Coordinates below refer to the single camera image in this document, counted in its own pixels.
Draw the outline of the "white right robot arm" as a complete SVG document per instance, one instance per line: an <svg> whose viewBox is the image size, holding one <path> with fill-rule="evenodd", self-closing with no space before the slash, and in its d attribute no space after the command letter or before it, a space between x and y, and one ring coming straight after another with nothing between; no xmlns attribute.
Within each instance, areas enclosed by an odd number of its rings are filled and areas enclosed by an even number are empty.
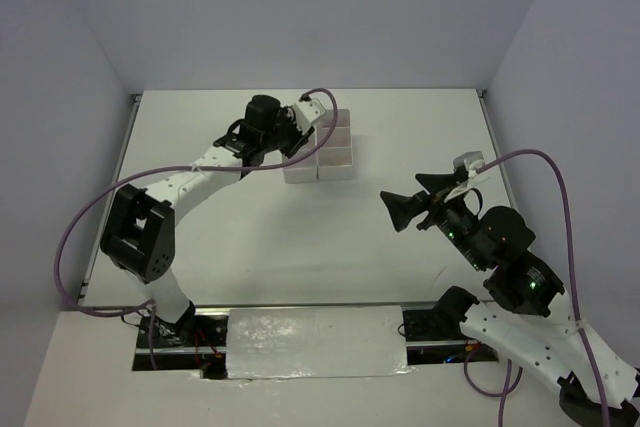
<svg viewBox="0 0 640 427"><path fill-rule="evenodd" d="M571 296L556 273L530 249L534 232L513 208L472 212L470 193L457 174L419 174L421 191L380 197L396 231L417 216L417 227L437 228L477 271L489 302L458 286L432 309L446 338L471 337L507 356L554 392L561 410L580 426L636 426L639 371L624 362L572 311Z"/></svg>

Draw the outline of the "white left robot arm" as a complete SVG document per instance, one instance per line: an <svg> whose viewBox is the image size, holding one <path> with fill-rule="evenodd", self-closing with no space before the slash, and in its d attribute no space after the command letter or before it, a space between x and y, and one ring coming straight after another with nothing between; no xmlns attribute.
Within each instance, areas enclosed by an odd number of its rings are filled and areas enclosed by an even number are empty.
<svg viewBox="0 0 640 427"><path fill-rule="evenodd" d="M292 158L325 112L309 96L284 106L274 97L255 95L243 117L187 170L142 188L126 184L115 192L100 249L154 301L154 326L168 343L185 345L202 326L171 270L179 222L214 193L242 180L267 154L278 151Z"/></svg>

